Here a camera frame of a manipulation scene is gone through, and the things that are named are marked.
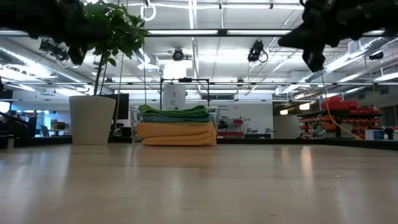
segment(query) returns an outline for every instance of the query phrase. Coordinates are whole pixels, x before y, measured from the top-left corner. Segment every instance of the wooden floor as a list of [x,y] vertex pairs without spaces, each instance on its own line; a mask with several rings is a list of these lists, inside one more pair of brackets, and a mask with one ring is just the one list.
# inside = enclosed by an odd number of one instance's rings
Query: wooden floor
[[1,224],[398,223],[398,152],[52,146],[0,152]]

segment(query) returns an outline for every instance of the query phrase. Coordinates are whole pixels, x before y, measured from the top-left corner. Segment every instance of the yellow towel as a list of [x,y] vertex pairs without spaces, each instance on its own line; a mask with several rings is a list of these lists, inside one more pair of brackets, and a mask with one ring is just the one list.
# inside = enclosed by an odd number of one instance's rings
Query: yellow towel
[[144,123],[137,125],[137,134],[143,138],[165,136],[191,136],[196,134],[213,133],[212,122],[206,123]]
[[142,141],[146,146],[216,146],[215,130],[203,134],[189,136],[167,136],[146,138]]
[[196,141],[210,138],[213,132],[206,132],[203,134],[192,134],[190,136],[161,136],[145,138],[143,142],[159,142],[159,141]]

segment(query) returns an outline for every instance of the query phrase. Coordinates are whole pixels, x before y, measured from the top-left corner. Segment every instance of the plant stem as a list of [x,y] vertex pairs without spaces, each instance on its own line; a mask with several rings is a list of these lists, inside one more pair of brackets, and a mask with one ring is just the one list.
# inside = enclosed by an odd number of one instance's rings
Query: plant stem
[[98,82],[100,81],[100,75],[101,75],[101,70],[102,70],[102,65],[104,63],[104,56],[105,52],[101,54],[101,60],[99,60],[99,65],[98,65],[98,72],[97,72],[97,77],[95,78],[95,85],[94,85],[94,95],[97,95],[97,90],[98,90]]
[[105,75],[106,75],[106,68],[108,67],[108,63],[105,65],[105,70],[104,70],[104,77],[102,77],[102,84],[101,84],[101,90],[99,91],[99,94],[102,94],[102,87],[104,87],[104,81],[105,81]]

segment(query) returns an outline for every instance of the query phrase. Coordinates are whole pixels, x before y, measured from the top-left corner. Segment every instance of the clear plastic bin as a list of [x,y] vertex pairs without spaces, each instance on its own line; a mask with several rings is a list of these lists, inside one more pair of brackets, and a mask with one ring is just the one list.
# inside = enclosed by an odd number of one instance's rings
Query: clear plastic bin
[[[220,108],[218,106],[209,106],[207,107],[209,114],[213,115],[213,127],[217,133],[218,130],[218,118],[220,116]],[[137,125],[142,121],[142,116],[139,111],[138,106],[130,106],[131,113],[131,136],[133,144],[142,144],[142,138],[137,133]]]

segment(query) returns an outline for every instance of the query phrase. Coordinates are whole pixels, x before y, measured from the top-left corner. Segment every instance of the white planter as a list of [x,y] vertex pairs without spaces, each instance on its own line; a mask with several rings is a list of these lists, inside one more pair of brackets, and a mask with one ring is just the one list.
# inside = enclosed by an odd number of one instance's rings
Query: white planter
[[69,97],[73,144],[107,144],[115,103],[102,96]]

